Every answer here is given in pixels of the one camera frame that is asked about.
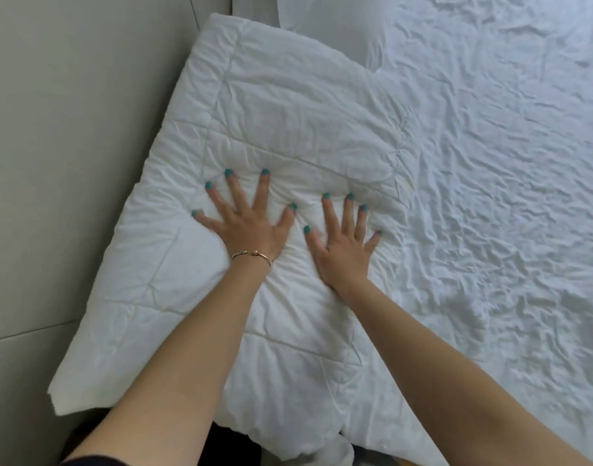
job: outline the white pillow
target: white pillow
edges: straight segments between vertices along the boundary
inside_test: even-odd
[[[273,28],[279,27],[277,0],[232,0],[232,14]]]
[[[277,0],[282,29],[316,39],[375,72],[399,0]]]

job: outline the white bed sheet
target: white bed sheet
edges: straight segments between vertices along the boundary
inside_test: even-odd
[[[402,0],[427,148],[395,294],[593,460],[593,0]],[[344,434],[443,465],[378,355]]]

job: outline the woman's left hand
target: woman's left hand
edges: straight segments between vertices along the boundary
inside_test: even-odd
[[[219,211],[223,222],[205,216],[202,211],[193,211],[193,218],[202,226],[216,232],[230,255],[240,250],[247,250],[249,253],[257,250],[271,261],[275,260],[288,239],[296,215],[296,204],[287,205],[277,225],[272,226],[267,217],[270,172],[262,170],[253,205],[247,202],[238,179],[229,168],[225,171],[225,179],[232,192],[236,209],[232,209],[212,182],[208,181],[208,196]]]

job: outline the woman's right hand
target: woman's right hand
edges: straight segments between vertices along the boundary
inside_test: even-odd
[[[380,242],[381,232],[376,232],[363,244],[367,207],[365,204],[359,207],[355,225],[352,193],[344,199],[341,225],[328,193],[323,195],[323,210],[328,235],[327,245],[323,245],[320,234],[311,226],[304,228],[305,240],[322,280],[344,297],[348,288],[367,280],[370,257]]]

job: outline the finger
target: finger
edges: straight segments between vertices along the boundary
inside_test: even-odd
[[[355,240],[359,243],[363,243],[365,239],[365,224],[368,221],[368,206],[362,204],[359,206],[359,212],[357,213],[357,224],[355,226]]]
[[[270,171],[268,168],[265,168],[261,171],[254,198],[254,211],[260,212],[264,216],[266,215],[266,209],[269,204],[269,184]]]
[[[199,222],[202,226],[206,227],[209,230],[212,230],[216,234],[221,235],[223,230],[225,229],[225,224],[220,220],[211,219],[204,214],[203,211],[199,211],[197,209],[193,209],[191,216]]]
[[[349,237],[355,234],[355,195],[350,193],[344,199],[344,215],[342,216],[342,234]]]
[[[305,242],[307,242],[307,246],[314,260],[327,251],[320,238],[320,233],[315,228],[305,226],[302,231],[305,233]]]
[[[217,208],[217,211],[219,211],[219,214],[221,215],[223,220],[227,222],[228,220],[233,219],[234,210],[230,207],[228,203],[225,202],[225,199],[223,199],[221,193],[219,193],[219,191],[217,191],[217,189],[214,187],[212,181],[206,181],[206,191],[208,193],[208,196],[210,197],[210,200],[214,203],[215,207]]]
[[[365,251],[367,251],[370,255],[372,253],[374,253],[374,250],[376,249],[378,243],[380,242],[380,237],[382,236],[382,234],[383,234],[382,230],[377,230],[376,232],[374,232],[374,235],[372,235],[370,237],[370,240],[368,240],[365,243],[365,245],[363,246]]]
[[[225,181],[227,181],[229,190],[232,192],[236,212],[238,212],[238,214],[246,214],[248,211],[251,211],[245,192],[240,187],[238,178],[236,178],[236,175],[231,168],[225,169]]]
[[[294,224],[294,218],[296,217],[296,204],[292,203],[287,205],[286,208],[283,210],[283,213],[279,219],[279,222],[275,226],[275,229],[280,233],[282,236],[283,243],[288,239],[288,234],[290,233],[290,229]]]
[[[331,195],[329,193],[324,193],[323,195],[323,211],[324,222],[327,226],[327,234],[329,235],[329,238],[332,239],[338,236],[341,230],[337,214],[335,213],[335,209],[333,209],[333,201],[331,201]]]

